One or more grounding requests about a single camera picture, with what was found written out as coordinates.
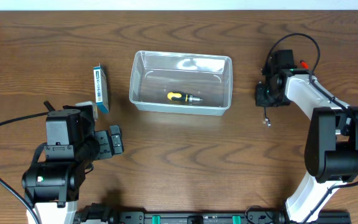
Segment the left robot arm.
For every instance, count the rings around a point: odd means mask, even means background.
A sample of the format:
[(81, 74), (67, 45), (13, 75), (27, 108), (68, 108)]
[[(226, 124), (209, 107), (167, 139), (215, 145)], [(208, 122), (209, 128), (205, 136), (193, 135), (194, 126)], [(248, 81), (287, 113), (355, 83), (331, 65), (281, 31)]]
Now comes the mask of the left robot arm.
[(35, 150), (22, 176), (29, 223), (118, 223), (114, 210), (94, 203), (78, 210), (80, 187), (94, 161), (124, 152), (118, 125), (97, 131), (92, 101), (56, 110), (48, 101), (47, 140)]

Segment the yellow black stubby screwdriver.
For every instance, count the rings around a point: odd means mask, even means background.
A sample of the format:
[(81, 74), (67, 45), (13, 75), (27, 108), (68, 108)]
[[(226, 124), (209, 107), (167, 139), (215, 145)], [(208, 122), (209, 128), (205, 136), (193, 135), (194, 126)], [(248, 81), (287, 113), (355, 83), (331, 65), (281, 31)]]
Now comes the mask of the yellow black stubby screwdriver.
[(187, 94), (180, 91), (171, 91), (167, 93), (167, 98), (171, 101), (185, 102), (185, 103), (201, 103), (202, 98)]

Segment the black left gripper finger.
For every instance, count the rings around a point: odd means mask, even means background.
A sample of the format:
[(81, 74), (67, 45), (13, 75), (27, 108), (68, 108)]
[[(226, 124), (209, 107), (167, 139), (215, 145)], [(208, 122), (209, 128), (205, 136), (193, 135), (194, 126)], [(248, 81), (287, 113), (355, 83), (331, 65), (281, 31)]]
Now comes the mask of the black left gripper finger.
[(77, 107), (81, 107), (81, 106), (91, 106), (92, 107), (92, 111), (93, 111), (93, 119), (95, 121), (98, 120), (98, 107), (96, 105), (95, 102), (93, 101), (84, 101), (84, 102), (81, 102), (81, 103), (76, 103), (75, 106)]
[(122, 143), (122, 132), (118, 125), (110, 126), (112, 150), (114, 155), (122, 154), (124, 152), (124, 145)]

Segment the thin metal wrench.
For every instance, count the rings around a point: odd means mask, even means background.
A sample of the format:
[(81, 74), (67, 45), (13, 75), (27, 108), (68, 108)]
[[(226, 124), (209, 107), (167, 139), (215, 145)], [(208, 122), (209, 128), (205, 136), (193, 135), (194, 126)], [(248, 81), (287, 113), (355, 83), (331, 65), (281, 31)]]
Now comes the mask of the thin metal wrench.
[(264, 112), (264, 125), (266, 125), (267, 128), (271, 128), (272, 123), (271, 123), (270, 119), (267, 116), (266, 107), (263, 107), (263, 112)]

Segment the red handled pliers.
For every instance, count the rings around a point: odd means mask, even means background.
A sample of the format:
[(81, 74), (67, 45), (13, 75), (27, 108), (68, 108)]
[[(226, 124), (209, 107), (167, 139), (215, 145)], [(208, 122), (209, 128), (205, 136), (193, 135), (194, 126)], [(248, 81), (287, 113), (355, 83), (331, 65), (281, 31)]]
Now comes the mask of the red handled pliers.
[(308, 65), (304, 60), (300, 60), (300, 65), (301, 65), (304, 69), (309, 69), (309, 65)]

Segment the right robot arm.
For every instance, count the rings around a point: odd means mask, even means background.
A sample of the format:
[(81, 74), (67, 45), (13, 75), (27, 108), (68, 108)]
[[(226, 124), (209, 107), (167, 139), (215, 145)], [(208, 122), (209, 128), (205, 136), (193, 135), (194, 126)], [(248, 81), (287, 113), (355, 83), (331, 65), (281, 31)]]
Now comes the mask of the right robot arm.
[(292, 50), (270, 51), (255, 88), (262, 108), (296, 104), (310, 120), (306, 174), (285, 201), (276, 223), (312, 223), (340, 189), (358, 185), (358, 107), (327, 91), (306, 64), (297, 67)]

